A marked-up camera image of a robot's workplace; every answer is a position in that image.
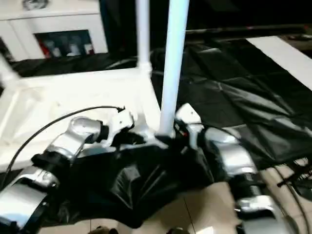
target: tile floor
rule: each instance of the tile floor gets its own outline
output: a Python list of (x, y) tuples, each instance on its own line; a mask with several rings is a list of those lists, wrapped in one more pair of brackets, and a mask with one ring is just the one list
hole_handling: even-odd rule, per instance
[[(284, 176), (290, 173), (285, 167), (279, 167)], [(300, 233), (305, 233), (304, 220), (286, 186), (278, 188), (281, 180), (274, 169), (262, 172), (269, 189), (283, 204), (286, 211), (297, 222)], [(312, 202), (299, 198), (312, 223)], [(172, 227), (182, 227), (191, 234), (235, 234), (239, 220), (233, 210), (233, 198), (226, 183), (214, 184), (202, 191), (186, 193), (145, 221), (136, 230), (109, 219), (95, 219), (79, 222), (75, 225), (44, 228), (40, 234), (87, 234), (98, 226), (116, 228), (120, 234), (166, 234)]]

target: black wire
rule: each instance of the black wire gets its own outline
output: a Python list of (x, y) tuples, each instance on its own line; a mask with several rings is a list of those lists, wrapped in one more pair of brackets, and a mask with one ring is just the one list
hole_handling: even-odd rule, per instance
[(81, 113), (81, 112), (85, 112), (85, 111), (90, 111), (90, 110), (94, 110), (94, 109), (109, 109), (109, 108), (112, 108), (112, 109), (117, 109), (118, 112), (124, 110), (123, 108), (119, 108), (119, 107), (115, 107), (115, 106), (94, 106), (94, 107), (88, 107), (88, 108), (85, 108), (85, 109), (81, 109), (81, 110), (78, 110), (78, 111), (74, 111), (72, 113), (69, 113), (69, 114), (66, 114), (60, 118), (57, 118), (55, 120), (53, 120), (52, 122), (48, 123), (47, 125), (45, 125), (44, 127), (42, 127), (41, 129), (39, 129), (38, 131), (36, 131), (31, 137), (29, 137), (23, 144), (22, 146), (16, 151), (16, 153), (14, 154), (13, 158), (11, 159), (11, 162), (9, 163), (6, 171), (5, 171), (5, 174), (4, 174), (4, 177), (3, 177), (3, 180), (2, 180), (2, 183), (1, 183), (1, 187), (0, 187), (0, 191), (4, 188), (5, 184), (6, 184), (6, 181), (7, 181), (7, 178), (12, 170), (12, 167), (13, 167), (13, 164), (14, 162), (16, 161), (16, 158), (18, 157), (18, 155), (20, 154), (20, 152), (25, 148), (25, 146), (32, 140), (34, 139), (38, 134), (40, 134), (41, 132), (43, 132), (45, 129), (47, 129), (48, 127), (50, 127), (51, 125), (67, 118), (67, 117), (70, 117), (70, 116), (73, 116), (75, 114), (78, 114), (78, 113)]
[(276, 172), (278, 173), (278, 175), (281, 177), (281, 179), (285, 182), (285, 185), (287, 186), (289, 192), (291, 192), (294, 200), (296, 201), (299, 209), (300, 209), (300, 212), (302, 213), (302, 216), (303, 216), (303, 219), (304, 219), (304, 222), (306, 224), (306, 233), (307, 234), (310, 234), (310, 223), (308, 221), (308, 218), (307, 218), (307, 214), (306, 212), (304, 211), (303, 209), (303, 206), (301, 204), (301, 202), (299, 201), (298, 197), (297, 197), (297, 194), (296, 192), (293, 190), (293, 188), (289, 185), (288, 182), (285, 181), (285, 178), (283, 177), (282, 173), (276, 168), (274, 167), (274, 169), (276, 170)]
[[(211, 128), (216, 128), (216, 129), (218, 129), (218, 130), (220, 130), (220, 131), (223, 131), (223, 132), (225, 132), (225, 133), (228, 133), (228, 134), (234, 136), (238, 141), (240, 141), (240, 139), (239, 139), (238, 137), (236, 137), (233, 133), (231, 133), (231, 132), (229, 132), (228, 130), (225, 130), (225, 129), (223, 129), (223, 128), (215, 127), (215, 126), (212, 126), (212, 125), (206, 124), (206, 123), (192, 123), (192, 124), (203, 125), (205, 129), (208, 129), (209, 127), (211, 127)], [(280, 172), (276, 167), (273, 167), (273, 168), (276, 170), (276, 172), (277, 172), (278, 175), (281, 177), (281, 179), (285, 182), (285, 178), (283, 177), (283, 175), (281, 174), (281, 172)], [(306, 224), (306, 233), (307, 233), (307, 234), (310, 234), (310, 223), (309, 223), (309, 221), (308, 221), (307, 214), (306, 214), (306, 212), (304, 211), (304, 209), (303, 209), (303, 207), (302, 207), (302, 204), (301, 204), (301, 202), (299, 201), (299, 199), (298, 199), (298, 197), (297, 197), (297, 195), (296, 195), (296, 192), (292, 189), (292, 187), (291, 187), (287, 182), (285, 182), (285, 184), (286, 184), (288, 190), (291, 192), (291, 194), (292, 194), (292, 196), (293, 196), (295, 202), (297, 203), (297, 206), (298, 206), (298, 208), (300, 209), (300, 212), (302, 213), (303, 219), (304, 219), (305, 224)]]

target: white pole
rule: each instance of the white pole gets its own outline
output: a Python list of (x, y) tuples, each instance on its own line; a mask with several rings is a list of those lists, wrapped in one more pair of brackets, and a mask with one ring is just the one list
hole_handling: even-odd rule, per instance
[(138, 67), (151, 70), (149, 0), (136, 0), (136, 43)]
[(189, 0), (170, 0), (159, 133), (171, 135), (176, 113)]
[(2, 87), (6, 87), (7, 83), (13, 80), (19, 80), (19, 76), (14, 72), (11, 66), (6, 62), (4, 57), (0, 55), (0, 83)]

